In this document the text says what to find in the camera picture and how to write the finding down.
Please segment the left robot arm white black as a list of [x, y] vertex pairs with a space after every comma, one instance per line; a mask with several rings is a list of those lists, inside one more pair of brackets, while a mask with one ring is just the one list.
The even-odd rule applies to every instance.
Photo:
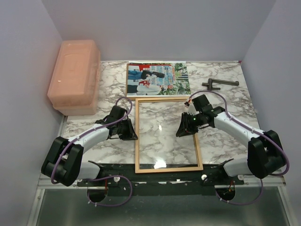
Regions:
[[104, 182], [103, 166], [93, 161], [82, 162], [85, 152], [100, 142], [118, 136], [120, 140], [137, 140], [128, 110], [113, 106], [110, 114], [88, 130], [70, 138], [57, 137], [42, 164], [41, 173], [53, 183], [72, 185], [78, 179], [88, 179], [94, 186]]

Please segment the brown wooden picture frame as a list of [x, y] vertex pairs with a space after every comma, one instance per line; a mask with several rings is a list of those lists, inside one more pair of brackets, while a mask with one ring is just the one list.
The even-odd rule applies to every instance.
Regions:
[[135, 132], [138, 140], [135, 140], [135, 173], [170, 173], [170, 172], [189, 172], [202, 171], [203, 163], [201, 150], [199, 146], [199, 139], [197, 135], [193, 135], [195, 146], [197, 166], [196, 167], [179, 167], [179, 168], [160, 168], [160, 169], [140, 169], [140, 135], [139, 135], [139, 104], [140, 103], [163, 103], [163, 102], [186, 102], [188, 97], [143, 97], [135, 99]]

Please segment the clear acrylic glass sheet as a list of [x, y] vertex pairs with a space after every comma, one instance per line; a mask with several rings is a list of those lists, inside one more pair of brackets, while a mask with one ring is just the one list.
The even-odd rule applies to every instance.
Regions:
[[184, 102], [139, 104], [140, 169], [196, 167], [193, 136], [176, 137]]

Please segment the photo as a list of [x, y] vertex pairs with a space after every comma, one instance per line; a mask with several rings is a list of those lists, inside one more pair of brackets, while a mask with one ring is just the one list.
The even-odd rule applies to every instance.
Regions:
[[186, 62], [130, 62], [127, 64], [126, 96], [187, 97], [191, 95]]

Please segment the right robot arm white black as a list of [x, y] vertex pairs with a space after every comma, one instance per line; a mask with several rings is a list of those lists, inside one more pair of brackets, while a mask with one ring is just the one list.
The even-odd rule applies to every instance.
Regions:
[[247, 157], [222, 163], [217, 171], [217, 181], [223, 185], [238, 175], [254, 175], [259, 179], [274, 174], [287, 161], [278, 134], [272, 130], [255, 129], [238, 120], [225, 107], [212, 107], [206, 95], [189, 98], [184, 103], [187, 110], [181, 115], [177, 137], [195, 135], [200, 129], [212, 127], [234, 137], [247, 148]]

